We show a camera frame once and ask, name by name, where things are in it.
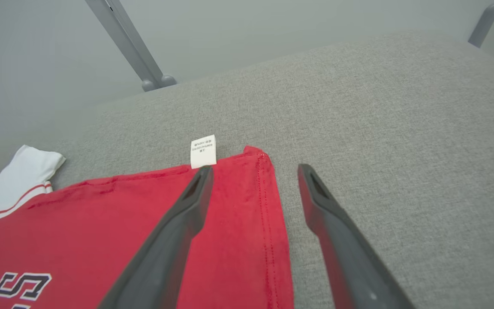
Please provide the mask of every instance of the care label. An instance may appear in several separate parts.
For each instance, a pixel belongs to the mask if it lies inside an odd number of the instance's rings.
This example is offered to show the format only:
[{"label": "care label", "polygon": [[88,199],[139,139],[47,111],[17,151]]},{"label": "care label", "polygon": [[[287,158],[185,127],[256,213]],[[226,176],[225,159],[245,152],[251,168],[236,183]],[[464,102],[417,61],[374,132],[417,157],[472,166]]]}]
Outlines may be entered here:
[{"label": "care label", "polygon": [[192,168],[216,164],[216,140],[214,134],[192,141],[190,146],[190,165]]}]

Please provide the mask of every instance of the gray metal bar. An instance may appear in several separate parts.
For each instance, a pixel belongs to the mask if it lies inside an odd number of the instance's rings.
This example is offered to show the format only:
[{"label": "gray metal bar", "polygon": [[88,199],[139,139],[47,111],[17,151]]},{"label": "gray metal bar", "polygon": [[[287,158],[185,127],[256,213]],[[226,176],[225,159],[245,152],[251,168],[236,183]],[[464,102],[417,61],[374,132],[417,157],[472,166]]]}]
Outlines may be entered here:
[{"label": "gray metal bar", "polygon": [[482,14],[482,17],[480,17],[480,20],[478,21],[474,32],[472,32],[470,39],[468,39],[468,43],[480,48],[485,40],[485,37],[487,36],[487,33],[489,33],[493,22],[494,3],[484,10],[484,13]]},{"label": "gray metal bar", "polygon": [[119,0],[85,0],[142,80],[144,91],[176,84],[164,76]]}]

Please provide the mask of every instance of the red t-shirt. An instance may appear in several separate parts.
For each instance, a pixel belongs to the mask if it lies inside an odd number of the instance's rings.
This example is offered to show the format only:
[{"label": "red t-shirt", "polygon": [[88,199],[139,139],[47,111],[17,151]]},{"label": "red t-shirt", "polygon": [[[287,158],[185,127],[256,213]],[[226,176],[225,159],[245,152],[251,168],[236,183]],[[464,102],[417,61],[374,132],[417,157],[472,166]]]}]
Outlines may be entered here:
[{"label": "red t-shirt", "polygon": [[[289,243],[268,155],[219,160],[177,307],[292,308]],[[196,170],[87,180],[0,219],[0,308],[92,309]]]}]

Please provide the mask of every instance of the jersey lettering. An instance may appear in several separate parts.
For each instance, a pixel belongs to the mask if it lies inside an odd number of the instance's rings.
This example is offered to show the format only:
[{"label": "jersey lettering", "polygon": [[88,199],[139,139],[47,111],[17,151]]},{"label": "jersey lettering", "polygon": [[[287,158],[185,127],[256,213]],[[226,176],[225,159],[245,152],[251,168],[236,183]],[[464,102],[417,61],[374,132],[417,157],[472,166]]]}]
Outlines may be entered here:
[{"label": "jersey lettering", "polygon": [[51,274],[36,274],[36,273],[24,273],[16,281],[12,287],[5,287],[6,283],[14,281],[18,276],[17,273],[6,272],[0,280],[0,297],[11,298],[15,297],[22,290],[22,286],[26,283],[35,284],[31,289],[25,289],[24,293],[20,295],[20,299],[35,301],[41,295],[41,292],[51,281]]}]

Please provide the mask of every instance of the couch cushion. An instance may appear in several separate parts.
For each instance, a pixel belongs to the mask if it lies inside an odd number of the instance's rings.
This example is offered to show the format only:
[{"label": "couch cushion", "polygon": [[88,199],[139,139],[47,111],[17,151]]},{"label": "couch cushion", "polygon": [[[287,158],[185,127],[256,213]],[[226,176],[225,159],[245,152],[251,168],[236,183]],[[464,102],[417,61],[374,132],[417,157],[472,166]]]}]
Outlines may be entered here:
[{"label": "couch cushion", "polygon": [[295,305],[331,308],[296,167],[311,164],[418,308],[494,308],[494,59],[438,33],[314,49],[59,115],[0,143],[67,158],[55,188],[262,148],[289,235]]}]

